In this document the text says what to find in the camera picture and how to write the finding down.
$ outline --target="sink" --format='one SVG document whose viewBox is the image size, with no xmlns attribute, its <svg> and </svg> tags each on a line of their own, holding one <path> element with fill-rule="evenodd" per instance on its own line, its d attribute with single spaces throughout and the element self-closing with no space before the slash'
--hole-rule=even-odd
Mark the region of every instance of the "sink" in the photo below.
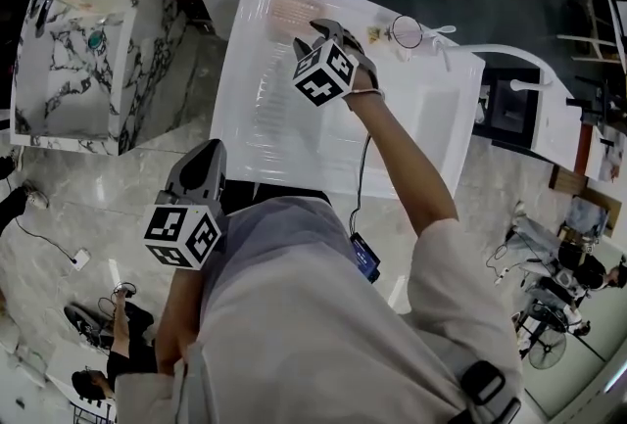
<svg viewBox="0 0 627 424">
<path fill-rule="evenodd" d="M 117 156 L 182 125 L 198 32 L 174 0 L 83 15 L 30 0 L 16 58 L 11 141 Z"/>
<path fill-rule="evenodd" d="M 455 194 L 465 160 L 485 63 L 470 53 L 399 61 L 367 28 L 398 14 L 365 0 L 312 0 L 339 22 L 376 64 L 386 102 Z M 212 138 L 228 151 L 227 177 L 355 194 L 365 128 L 341 99 L 316 109 L 291 85 L 291 38 L 275 31 L 272 0 L 240 0 L 217 92 Z M 299 34 L 307 42 L 315 36 Z M 443 38 L 443 43 L 454 45 Z M 365 196 L 396 192 L 373 143 L 365 160 Z"/>
</svg>

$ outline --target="white cube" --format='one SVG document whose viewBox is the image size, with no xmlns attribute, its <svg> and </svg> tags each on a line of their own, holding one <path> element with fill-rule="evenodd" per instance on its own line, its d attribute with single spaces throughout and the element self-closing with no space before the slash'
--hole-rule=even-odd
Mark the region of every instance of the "white cube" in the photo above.
<svg viewBox="0 0 627 424">
<path fill-rule="evenodd" d="M 164 265 L 200 269 L 221 236 L 209 207 L 152 205 L 144 213 L 143 243 Z"/>
<path fill-rule="evenodd" d="M 298 62 L 292 83 L 322 107 L 351 92 L 358 65 L 353 55 L 347 55 L 329 39 Z"/>
</svg>

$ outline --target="marble box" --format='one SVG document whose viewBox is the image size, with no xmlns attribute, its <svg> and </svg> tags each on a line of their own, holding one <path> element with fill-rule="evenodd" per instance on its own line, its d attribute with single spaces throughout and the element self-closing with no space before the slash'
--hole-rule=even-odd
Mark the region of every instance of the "marble box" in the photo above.
<svg viewBox="0 0 627 424">
<path fill-rule="evenodd" d="M 199 32 L 175 0 L 108 16 L 30 0 L 15 64 L 11 142 L 117 156 L 183 123 Z"/>
</svg>

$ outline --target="white t-shirt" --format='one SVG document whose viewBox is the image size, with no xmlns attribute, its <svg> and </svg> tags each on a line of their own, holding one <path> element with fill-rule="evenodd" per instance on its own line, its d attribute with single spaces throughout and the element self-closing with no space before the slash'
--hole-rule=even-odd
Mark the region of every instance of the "white t-shirt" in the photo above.
<svg viewBox="0 0 627 424">
<path fill-rule="evenodd" d="M 490 361 L 522 390 L 512 323 L 456 220 L 417 241 L 411 313 L 400 317 L 358 271 L 324 202 L 282 198 L 243 216 L 229 227 L 230 260 L 208 281 L 196 343 L 212 422 L 446 423 L 467 396 L 425 333 Z M 120 423 L 192 422 L 184 386 L 164 375 L 119 377 Z"/>
</svg>

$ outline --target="fluorescent light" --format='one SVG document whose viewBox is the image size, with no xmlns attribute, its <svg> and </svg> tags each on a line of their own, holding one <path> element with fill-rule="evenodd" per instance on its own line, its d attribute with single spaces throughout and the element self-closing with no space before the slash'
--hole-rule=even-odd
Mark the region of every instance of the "fluorescent light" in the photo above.
<svg viewBox="0 0 627 424">
<path fill-rule="evenodd" d="M 623 363 L 623 366 L 621 366 L 620 370 L 618 370 L 616 372 L 616 375 L 614 375 L 610 379 L 610 381 L 605 385 L 605 389 L 603 391 L 605 393 L 607 393 L 614 386 L 614 384 L 616 384 L 616 382 L 618 382 L 618 379 L 620 379 L 622 377 L 622 375 L 625 373 L 625 371 L 627 371 L 627 361 L 625 361 Z"/>
</svg>

